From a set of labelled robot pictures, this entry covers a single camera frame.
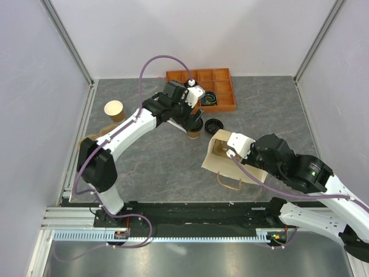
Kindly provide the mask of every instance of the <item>gray countertop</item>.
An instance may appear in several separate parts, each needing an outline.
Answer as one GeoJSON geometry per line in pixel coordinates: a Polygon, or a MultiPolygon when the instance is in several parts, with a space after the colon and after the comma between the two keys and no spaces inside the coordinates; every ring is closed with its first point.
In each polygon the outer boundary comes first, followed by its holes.
{"type": "MultiPolygon", "coordinates": [[[[233,77],[236,111],[204,114],[204,122],[217,118],[224,129],[259,137],[275,133],[285,139],[295,153],[316,155],[307,122],[292,77],[233,77]]],[[[104,113],[110,100],[123,103],[126,117],[139,104],[137,79],[100,80],[88,122],[87,134],[95,134],[113,122],[104,113]]],[[[165,80],[143,81],[144,99],[164,88],[165,80]]],[[[258,185],[243,184],[241,191],[224,188],[217,176],[201,168],[211,136],[203,130],[197,139],[164,123],[130,146],[116,162],[117,187],[124,201],[269,201],[273,193],[258,185]]],[[[238,186],[238,181],[221,177],[238,186]]],[[[267,184],[293,192],[268,176],[267,184]]],[[[86,188],[81,181],[78,190],[86,188]]],[[[72,202],[92,202],[91,195],[73,196],[72,202]]]]}

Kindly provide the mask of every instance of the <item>paper bag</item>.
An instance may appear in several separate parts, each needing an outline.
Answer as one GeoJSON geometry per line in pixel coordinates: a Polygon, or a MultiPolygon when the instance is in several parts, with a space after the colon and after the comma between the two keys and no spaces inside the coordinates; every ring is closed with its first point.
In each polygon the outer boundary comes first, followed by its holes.
{"type": "MultiPolygon", "coordinates": [[[[238,168],[232,159],[227,156],[226,151],[229,148],[227,146],[227,141],[229,140],[230,136],[231,132],[220,129],[212,137],[209,142],[208,153],[206,154],[205,160],[201,167],[216,174],[219,173],[220,175],[228,178],[242,180],[242,182],[248,184],[256,184],[238,168]]],[[[239,155],[236,155],[236,158],[238,161],[242,160],[239,155]]],[[[243,167],[261,182],[264,182],[268,174],[264,170],[257,169],[249,165],[244,165],[243,167]]]]}

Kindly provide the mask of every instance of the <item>white wall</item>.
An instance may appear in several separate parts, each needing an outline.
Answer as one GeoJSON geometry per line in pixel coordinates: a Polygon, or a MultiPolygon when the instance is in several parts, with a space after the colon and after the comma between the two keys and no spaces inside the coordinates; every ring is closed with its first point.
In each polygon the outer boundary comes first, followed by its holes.
{"type": "Polygon", "coordinates": [[[88,86],[39,0],[0,1],[0,275],[25,276],[88,86]]]}
{"type": "Polygon", "coordinates": [[[323,159],[369,204],[369,2],[348,0],[300,86],[323,159]]]}
{"type": "MultiPolygon", "coordinates": [[[[137,78],[159,54],[234,76],[294,75],[334,0],[52,0],[94,78],[137,78]]],[[[156,62],[148,77],[181,69],[156,62]]]]}

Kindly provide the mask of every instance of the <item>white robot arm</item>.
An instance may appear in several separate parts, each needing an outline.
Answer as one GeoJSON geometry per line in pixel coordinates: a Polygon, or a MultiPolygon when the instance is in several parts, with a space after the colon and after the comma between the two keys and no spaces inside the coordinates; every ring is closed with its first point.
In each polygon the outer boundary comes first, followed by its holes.
{"type": "Polygon", "coordinates": [[[280,220],[283,224],[324,235],[344,245],[351,255],[369,263],[369,207],[323,161],[311,155],[296,155],[275,134],[265,135],[255,141],[233,133],[227,145],[227,156],[242,171],[246,170],[241,164],[263,169],[292,189],[307,194],[294,198],[317,199],[337,215],[321,215],[274,198],[266,209],[271,224],[280,220]],[[241,163],[237,161],[236,153],[243,158],[241,163]]]}
{"type": "Polygon", "coordinates": [[[77,171],[80,170],[88,156],[98,146],[104,144],[88,163],[82,173],[82,178],[96,190],[100,201],[111,214],[116,215],[124,206],[115,186],[118,177],[115,161],[123,151],[142,135],[163,122],[167,122],[170,118],[184,130],[190,130],[200,119],[203,113],[201,109],[194,115],[191,115],[191,112],[197,101],[204,96],[205,91],[197,83],[191,81],[188,81],[186,86],[176,81],[169,81],[163,92],[145,100],[141,111],[138,109],[113,131],[99,137],[96,141],[86,138],[81,143],[77,171]]]}

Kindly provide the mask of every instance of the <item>orange compartment tray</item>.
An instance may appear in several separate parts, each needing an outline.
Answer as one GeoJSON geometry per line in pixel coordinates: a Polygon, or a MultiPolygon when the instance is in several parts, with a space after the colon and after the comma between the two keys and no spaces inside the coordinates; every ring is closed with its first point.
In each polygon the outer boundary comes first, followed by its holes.
{"type": "MultiPolygon", "coordinates": [[[[236,98],[233,91],[231,75],[228,68],[198,69],[191,70],[193,78],[206,91],[212,91],[217,96],[217,104],[214,106],[202,106],[198,101],[193,113],[202,108],[205,113],[220,113],[236,110],[236,98]]],[[[167,82],[176,80],[184,83],[189,79],[189,74],[185,70],[167,71],[167,82]]]]}

